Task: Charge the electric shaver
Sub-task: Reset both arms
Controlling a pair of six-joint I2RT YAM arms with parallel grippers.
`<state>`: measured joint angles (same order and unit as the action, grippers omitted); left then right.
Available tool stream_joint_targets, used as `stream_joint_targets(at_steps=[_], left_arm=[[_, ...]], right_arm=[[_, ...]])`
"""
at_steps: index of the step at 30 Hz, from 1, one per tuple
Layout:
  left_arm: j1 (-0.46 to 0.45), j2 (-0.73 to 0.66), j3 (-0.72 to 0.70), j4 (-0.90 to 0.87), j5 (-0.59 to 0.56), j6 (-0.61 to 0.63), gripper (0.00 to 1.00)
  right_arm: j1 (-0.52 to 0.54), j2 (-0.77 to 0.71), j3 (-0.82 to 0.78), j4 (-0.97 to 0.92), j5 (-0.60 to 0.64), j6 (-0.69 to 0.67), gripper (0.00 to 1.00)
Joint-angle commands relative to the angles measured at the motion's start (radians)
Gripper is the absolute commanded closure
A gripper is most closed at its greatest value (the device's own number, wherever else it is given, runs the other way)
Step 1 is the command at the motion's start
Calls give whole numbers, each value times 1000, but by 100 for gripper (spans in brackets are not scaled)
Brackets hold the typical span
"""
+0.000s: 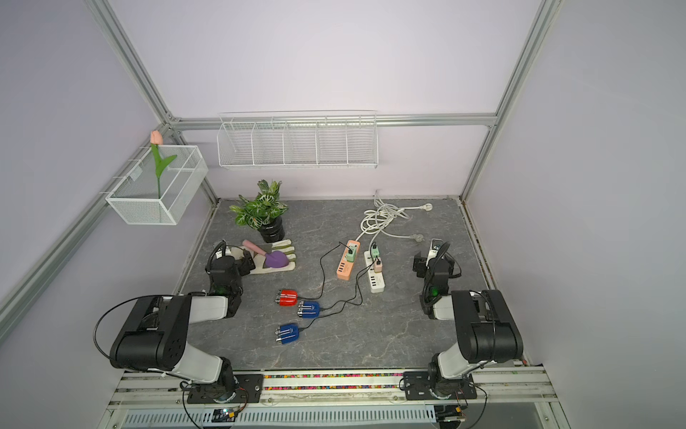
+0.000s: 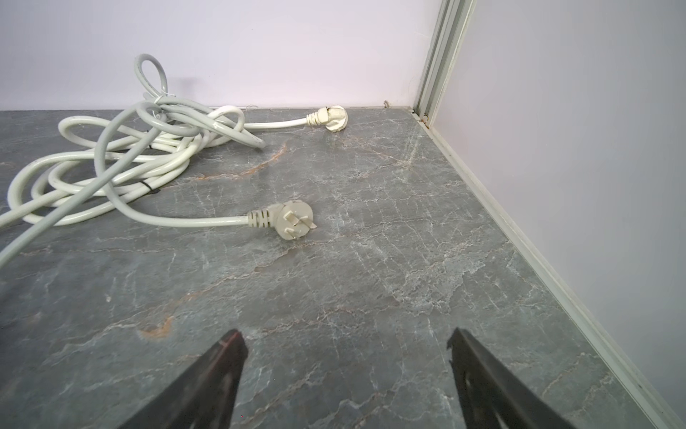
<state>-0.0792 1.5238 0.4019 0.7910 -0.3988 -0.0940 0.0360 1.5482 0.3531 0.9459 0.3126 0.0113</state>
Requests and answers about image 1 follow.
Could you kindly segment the red electric shaver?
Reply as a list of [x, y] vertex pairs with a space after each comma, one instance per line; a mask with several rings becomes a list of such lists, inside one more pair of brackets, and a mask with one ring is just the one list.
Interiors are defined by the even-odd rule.
[[275, 302], [282, 307], [292, 307], [298, 304], [298, 293], [293, 290], [280, 290]]

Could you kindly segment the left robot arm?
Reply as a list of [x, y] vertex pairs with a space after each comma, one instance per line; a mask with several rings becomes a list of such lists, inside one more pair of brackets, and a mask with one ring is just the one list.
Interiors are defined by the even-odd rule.
[[105, 313], [132, 304], [110, 350], [98, 342], [99, 318], [92, 334], [98, 352], [114, 368], [157, 372], [179, 378], [189, 388], [209, 389], [213, 401], [249, 401], [249, 392], [226, 357], [209, 354], [188, 343], [189, 327], [236, 316], [242, 302], [242, 278], [255, 269], [246, 246], [220, 241], [205, 263], [210, 289], [176, 295], [143, 295], [125, 300]]

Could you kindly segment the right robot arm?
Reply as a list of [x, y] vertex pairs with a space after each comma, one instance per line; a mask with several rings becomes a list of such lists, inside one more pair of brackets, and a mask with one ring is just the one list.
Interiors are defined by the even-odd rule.
[[455, 290], [448, 282], [462, 275], [450, 244], [433, 239], [426, 256], [414, 256], [423, 280], [421, 309], [431, 320], [451, 321], [456, 342], [432, 357], [425, 371], [407, 371], [398, 387], [407, 400], [474, 400], [473, 372], [523, 357], [523, 338], [500, 291]]

